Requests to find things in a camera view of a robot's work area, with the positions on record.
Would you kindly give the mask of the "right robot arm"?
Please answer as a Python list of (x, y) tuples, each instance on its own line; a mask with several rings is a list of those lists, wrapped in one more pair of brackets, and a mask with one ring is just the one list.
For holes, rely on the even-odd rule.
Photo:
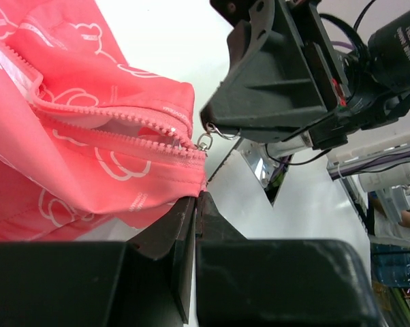
[(329, 150), (410, 110), (410, 10), (362, 41), (316, 1), (213, 1), (232, 25), (230, 68), (203, 126), (258, 143), (308, 134)]

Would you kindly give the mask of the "pink hooded jacket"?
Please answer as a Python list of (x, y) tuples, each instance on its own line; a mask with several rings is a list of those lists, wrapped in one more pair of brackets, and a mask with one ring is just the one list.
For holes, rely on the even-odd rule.
[(0, 242), (145, 228), (197, 197), (194, 97), (130, 66), (94, 1), (0, 1)]

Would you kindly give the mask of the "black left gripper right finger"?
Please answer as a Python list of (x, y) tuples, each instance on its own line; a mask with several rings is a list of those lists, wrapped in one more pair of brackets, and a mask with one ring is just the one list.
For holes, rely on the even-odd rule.
[(212, 196), (196, 202), (200, 326), (381, 326), (364, 265), (341, 240), (245, 238)]

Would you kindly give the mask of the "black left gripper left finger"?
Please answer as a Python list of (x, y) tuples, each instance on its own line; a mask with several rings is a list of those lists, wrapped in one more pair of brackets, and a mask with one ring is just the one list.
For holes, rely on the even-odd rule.
[(195, 199), (127, 241), (0, 243), (0, 326), (182, 326)]

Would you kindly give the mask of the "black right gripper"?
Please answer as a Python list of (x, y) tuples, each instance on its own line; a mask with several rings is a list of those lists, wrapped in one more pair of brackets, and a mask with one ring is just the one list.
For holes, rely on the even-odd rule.
[(338, 112), (348, 79), (316, 1), (212, 1), (232, 26), (229, 71), (202, 109), (202, 125), (258, 143), (308, 133), (311, 147), (344, 145)]

